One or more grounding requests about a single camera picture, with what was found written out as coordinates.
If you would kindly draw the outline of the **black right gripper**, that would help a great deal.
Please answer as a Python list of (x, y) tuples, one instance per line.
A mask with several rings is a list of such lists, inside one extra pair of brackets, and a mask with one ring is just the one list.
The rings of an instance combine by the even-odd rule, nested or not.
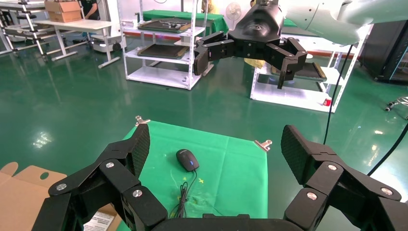
[(280, 44), (284, 16), (277, 3), (257, 3), (227, 34), (219, 31), (196, 41), (193, 70), (201, 75), (210, 61), (232, 56), (264, 60), (280, 71), (278, 89), (303, 69), (307, 51), (289, 37)]

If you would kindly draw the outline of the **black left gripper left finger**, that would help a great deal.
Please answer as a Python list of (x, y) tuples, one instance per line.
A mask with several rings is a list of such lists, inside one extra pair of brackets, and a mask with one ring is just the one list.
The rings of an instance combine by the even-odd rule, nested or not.
[(147, 124), (138, 125), (130, 138), (108, 144), (94, 163), (49, 188), (33, 230), (82, 231), (105, 205), (130, 230), (153, 230), (167, 219), (167, 210), (140, 181), (149, 150)]

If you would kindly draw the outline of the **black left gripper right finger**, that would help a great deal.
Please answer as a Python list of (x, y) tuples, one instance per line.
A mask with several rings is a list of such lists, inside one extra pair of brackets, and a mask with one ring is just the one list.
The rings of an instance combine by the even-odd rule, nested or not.
[(408, 205), (401, 194), (348, 166), (329, 146), (307, 140), (293, 125), (282, 131), (281, 152), (303, 189), (285, 218), (313, 231), (332, 206), (362, 231), (405, 231)]

